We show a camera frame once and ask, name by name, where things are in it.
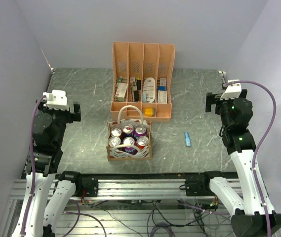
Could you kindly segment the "black and yellow can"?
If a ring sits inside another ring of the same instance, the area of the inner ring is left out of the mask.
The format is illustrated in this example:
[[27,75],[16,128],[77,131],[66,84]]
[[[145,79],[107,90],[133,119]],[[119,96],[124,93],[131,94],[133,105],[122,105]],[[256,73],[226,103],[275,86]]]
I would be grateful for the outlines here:
[[121,138],[117,136],[112,136],[109,138],[108,145],[112,148],[121,145]]

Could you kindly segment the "Red Bull can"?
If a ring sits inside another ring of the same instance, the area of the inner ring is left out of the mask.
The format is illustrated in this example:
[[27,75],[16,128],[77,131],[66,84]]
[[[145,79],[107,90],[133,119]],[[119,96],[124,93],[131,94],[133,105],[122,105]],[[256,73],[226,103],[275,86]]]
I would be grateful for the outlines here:
[[126,124],[122,127],[122,131],[125,137],[133,137],[134,126],[132,124]]

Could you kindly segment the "purple Fanta can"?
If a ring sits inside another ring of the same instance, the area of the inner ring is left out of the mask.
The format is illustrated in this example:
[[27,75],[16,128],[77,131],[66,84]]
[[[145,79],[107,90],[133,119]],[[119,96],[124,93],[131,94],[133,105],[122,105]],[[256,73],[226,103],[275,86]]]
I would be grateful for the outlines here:
[[[132,137],[125,137],[123,142],[124,145],[135,145],[135,140]],[[123,151],[131,155],[135,155],[137,150],[134,147],[123,147]]]
[[138,125],[134,129],[134,138],[137,140],[141,136],[147,136],[147,128],[144,125]]

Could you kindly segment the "red cola can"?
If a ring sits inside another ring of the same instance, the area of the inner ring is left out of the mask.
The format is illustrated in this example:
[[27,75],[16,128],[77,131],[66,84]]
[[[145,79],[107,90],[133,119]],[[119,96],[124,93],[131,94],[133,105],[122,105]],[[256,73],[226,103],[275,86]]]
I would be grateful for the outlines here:
[[136,145],[139,149],[144,149],[149,145],[149,138],[147,136],[140,136],[136,141]]

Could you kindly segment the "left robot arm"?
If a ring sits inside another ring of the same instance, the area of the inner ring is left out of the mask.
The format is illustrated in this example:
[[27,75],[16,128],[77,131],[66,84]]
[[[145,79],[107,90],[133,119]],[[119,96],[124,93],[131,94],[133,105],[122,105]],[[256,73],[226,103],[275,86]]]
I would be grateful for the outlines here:
[[21,214],[12,236],[53,237],[56,224],[72,196],[96,197],[99,183],[93,177],[64,171],[49,196],[62,158],[67,124],[81,121],[80,104],[70,103],[66,92],[45,92],[36,101],[30,124],[26,190]]

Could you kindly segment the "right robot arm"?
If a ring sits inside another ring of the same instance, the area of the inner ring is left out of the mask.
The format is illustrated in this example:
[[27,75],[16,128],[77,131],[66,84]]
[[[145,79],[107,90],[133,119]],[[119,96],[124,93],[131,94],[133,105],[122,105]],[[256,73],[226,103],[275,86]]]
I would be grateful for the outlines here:
[[233,99],[207,93],[205,111],[210,112],[212,105],[221,118],[220,137],[237,171],[242,194],[237,194],[219,173],[201,181],[200,190],[207,196],[215,193],[219,197],[231,216],[235,236],[271,237],[281,228],[281,213],[269,200],[254,157],[257,146],[247,128],[253,116],[252,103],[245,93]]

